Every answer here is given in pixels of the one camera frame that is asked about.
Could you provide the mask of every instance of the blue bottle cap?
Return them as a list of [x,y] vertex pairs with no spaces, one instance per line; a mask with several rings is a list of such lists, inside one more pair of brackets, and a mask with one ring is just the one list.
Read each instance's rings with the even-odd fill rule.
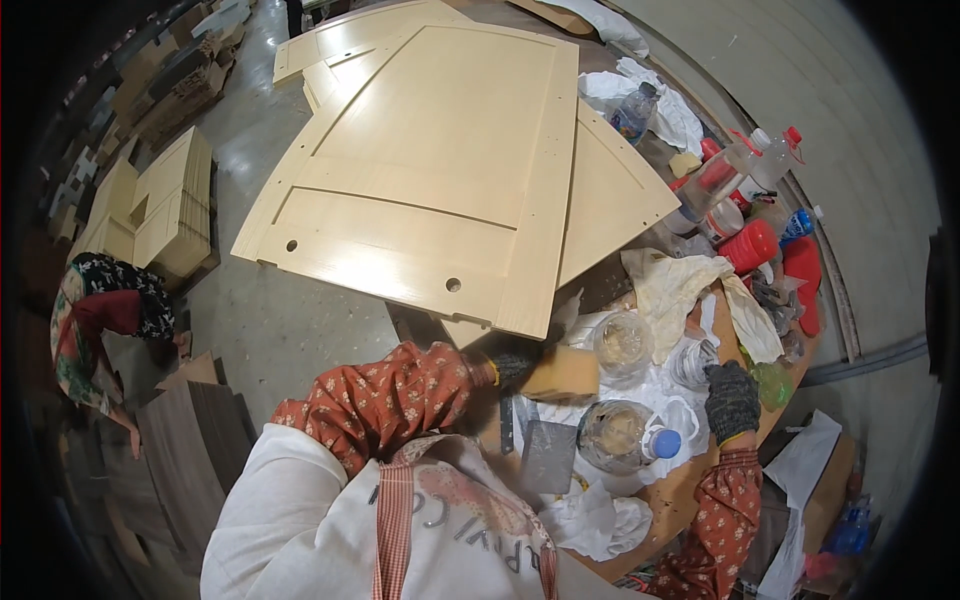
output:
[[660,458],[673,458],[680,452],[680,434],[673,429],[664,429],[654,437],[653,450]]

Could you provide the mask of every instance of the red floral sleeve cover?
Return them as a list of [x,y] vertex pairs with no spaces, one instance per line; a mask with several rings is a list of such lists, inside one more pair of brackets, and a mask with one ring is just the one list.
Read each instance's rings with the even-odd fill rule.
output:
[[452,424],[473,389],[489,383],[450,344],[423,352],[404,342],[378,363],[320,375],[307,398],[280,402],[271,422],[326,446],[352,479],[370,458],[388,458],[419,432]]
[[756,450],[721,452],[694,493],[700,510],[683,551],[660,559],[649,593],[726,600],[759,526],[762,483]]

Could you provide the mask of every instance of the sponge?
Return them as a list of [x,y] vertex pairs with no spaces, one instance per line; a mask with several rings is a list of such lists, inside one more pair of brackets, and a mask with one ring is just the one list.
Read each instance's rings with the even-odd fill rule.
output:
[[557,346],[547,352],[520,393],[534,400],[596,396],[600,367],[592,350]]
[[673,176],[677,179],[683,177],[688,173],[693,173],[700,168],[700,158],[697,158],[691,152],[684,152],[681,155],[676,155],[673,158],[670,158],[670,170],[673,171]]

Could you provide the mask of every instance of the gloved hand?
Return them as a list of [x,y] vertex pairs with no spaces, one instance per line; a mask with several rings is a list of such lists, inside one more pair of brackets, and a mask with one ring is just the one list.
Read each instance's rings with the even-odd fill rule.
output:
[[756,381],[735,360],[705,369],[710,383],[707,423],[717,445],[760,427],[760,399]]
[[559,342],[566,334],[562,324],[550,324],[546,339],[541,341],[521,338],[508,333],[490,336],[482,351],[496,370],[495,385],[507,387],[526,377],[540,363],[548,348]]

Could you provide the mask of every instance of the stained rag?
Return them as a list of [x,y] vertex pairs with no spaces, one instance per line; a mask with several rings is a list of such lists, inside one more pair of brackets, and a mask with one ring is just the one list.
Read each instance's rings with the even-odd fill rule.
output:
[[666,361],[684,335],[686,315],[700,293],[716,279],[723,284],[736,336],[754,362],[773,363],[783,354],[773,322],[733,273],[733,264],[727,258],[671,258],[643,248],[621,252],[620,262],[634,283],[636,312],[653,331],[655,364]]

